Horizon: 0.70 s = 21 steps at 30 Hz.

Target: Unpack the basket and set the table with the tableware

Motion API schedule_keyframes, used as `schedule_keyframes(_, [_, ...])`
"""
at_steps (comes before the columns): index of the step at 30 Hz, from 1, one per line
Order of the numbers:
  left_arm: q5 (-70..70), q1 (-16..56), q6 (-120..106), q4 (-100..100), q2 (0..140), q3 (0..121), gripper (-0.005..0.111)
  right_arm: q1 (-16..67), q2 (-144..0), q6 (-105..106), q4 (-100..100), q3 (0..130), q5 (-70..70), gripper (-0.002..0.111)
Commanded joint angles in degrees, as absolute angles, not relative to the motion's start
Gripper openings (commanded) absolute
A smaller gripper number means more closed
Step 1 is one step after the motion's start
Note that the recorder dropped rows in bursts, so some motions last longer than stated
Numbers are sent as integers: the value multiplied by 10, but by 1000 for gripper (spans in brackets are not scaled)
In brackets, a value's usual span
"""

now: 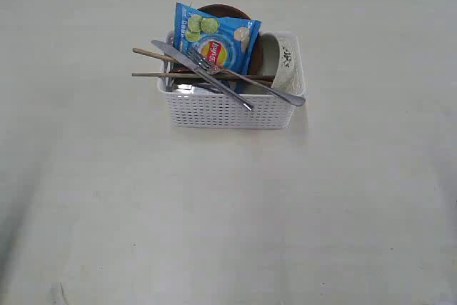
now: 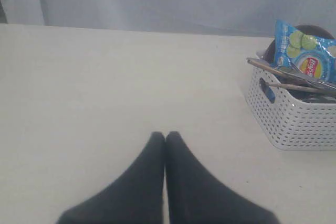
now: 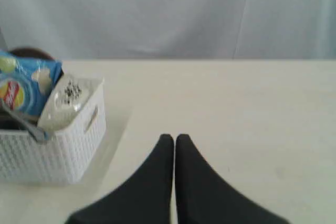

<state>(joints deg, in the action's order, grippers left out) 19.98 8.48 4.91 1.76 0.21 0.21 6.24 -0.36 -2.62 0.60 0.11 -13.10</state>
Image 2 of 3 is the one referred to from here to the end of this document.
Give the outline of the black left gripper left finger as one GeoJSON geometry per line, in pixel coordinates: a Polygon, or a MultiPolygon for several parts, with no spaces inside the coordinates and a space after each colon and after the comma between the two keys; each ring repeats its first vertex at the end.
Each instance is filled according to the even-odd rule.
{"type": "Polygon", "coordinates": [[[153,132],[139,156],[112,184],[66,210],[58,223],[163,223],[165,138],[153,132]]]}

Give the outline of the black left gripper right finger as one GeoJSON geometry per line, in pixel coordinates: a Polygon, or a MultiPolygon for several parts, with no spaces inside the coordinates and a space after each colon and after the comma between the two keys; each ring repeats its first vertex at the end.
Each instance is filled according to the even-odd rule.
{"type": "Polygon", "coordinates": [[[231,190],[193,155],[179,132],[166,137],[171,223],[278,223],[274,213],[231,190]]]}

